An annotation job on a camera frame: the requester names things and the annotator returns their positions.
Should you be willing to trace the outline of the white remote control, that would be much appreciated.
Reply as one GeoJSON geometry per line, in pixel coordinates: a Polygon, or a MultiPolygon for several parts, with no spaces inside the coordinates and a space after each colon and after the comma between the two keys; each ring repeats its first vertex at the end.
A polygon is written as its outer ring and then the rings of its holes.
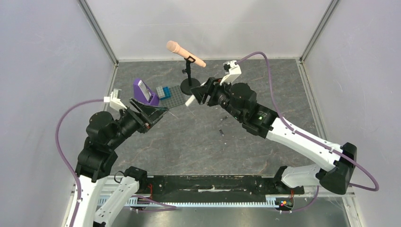
{"type": "Polygon", "coordinates": [[[206,91],[206,87],[205,87],[206,82],[203,82],[200,86],[198,87],[194,87],[191,89],[192,95],[190,96],[190,98],[185,102],[186,106],[190,106],[193,102],[197,102],[199,103],[202,99],[203,96],[205,95],[206,91]]]}

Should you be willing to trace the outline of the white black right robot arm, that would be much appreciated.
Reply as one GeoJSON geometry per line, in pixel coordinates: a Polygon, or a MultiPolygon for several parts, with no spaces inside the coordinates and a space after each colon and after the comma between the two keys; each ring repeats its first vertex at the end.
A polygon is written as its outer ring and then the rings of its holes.
{"type": "Polygon", "coordinates": [[[355,145],[331,143],[279,118],[277,112],[257,103],[256,92],[246,83],[221,83],[211,77],[191,92],[186,106],[194,101],[200,105],[219,105],[248,133],[285,145],[314,162],[309,166],[282,166],[273,180],[277,192],[318,185],[335,194],[347,192],[356,167],[352,163],[357,156],[355,145]]]}

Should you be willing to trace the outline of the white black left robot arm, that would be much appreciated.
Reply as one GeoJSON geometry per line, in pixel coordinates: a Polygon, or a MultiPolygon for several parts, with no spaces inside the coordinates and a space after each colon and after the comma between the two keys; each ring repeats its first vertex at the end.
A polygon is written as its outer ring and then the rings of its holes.
{"type": "Polygon", "coordinates": [[[124,105],[119,98],[87,100],[72,106],[60,118],[55,133],[56,147],[72,173],[76,186],[75,204],[70,209],[66,226],[109,227],[133,194],[147,190],[147,172],[131,166],[124,172],[118,190],[97,209],[100,193],[118,158],[116,148],[136,132],[147,133],[169,111],[167,107],[145,105],[134,99],[130,103],[133,108],[124,105]],[[100,111],[90,117],[86,128],[87,137],[78,155],[77,165],[73,168],[61,150],[61,123],[73,109],[95,102],[109,104],[119,112],[120,117],[116,120],[108,111],[100,111]]]}

